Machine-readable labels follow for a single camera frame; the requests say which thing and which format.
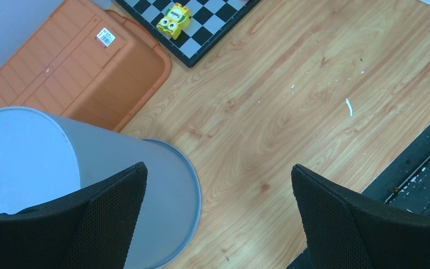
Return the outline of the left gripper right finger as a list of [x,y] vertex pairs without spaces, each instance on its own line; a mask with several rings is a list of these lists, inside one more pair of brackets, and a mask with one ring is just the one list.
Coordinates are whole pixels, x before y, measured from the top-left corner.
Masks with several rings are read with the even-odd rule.
[[315,268],[430,268],[430,217],[388,206],[296,164],[293,194]]

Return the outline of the orange plastic tub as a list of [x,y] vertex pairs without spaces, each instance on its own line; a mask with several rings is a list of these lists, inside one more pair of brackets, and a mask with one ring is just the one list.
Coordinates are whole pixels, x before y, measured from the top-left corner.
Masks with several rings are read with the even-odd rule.
[[120,132],[170,72],[169,55],[140,24],[92,1],[64,1],[0,68],[0,108]]

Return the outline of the grey bin black liner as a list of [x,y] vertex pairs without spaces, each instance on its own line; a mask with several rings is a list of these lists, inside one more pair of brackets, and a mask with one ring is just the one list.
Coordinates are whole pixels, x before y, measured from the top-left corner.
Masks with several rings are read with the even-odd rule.
[[159,268],[189,244],[200,219],[200,184],[186,156],[160,140],[0,108],[0,213],[54,200],[138,162],[147,167],[147,188],[125,268]]

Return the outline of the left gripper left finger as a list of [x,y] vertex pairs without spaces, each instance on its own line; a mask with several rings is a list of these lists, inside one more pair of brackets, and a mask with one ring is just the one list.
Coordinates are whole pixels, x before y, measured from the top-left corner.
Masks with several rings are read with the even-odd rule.
[[61,198],[0,214],[0,268],[123,268],[147,177],[139,162]]

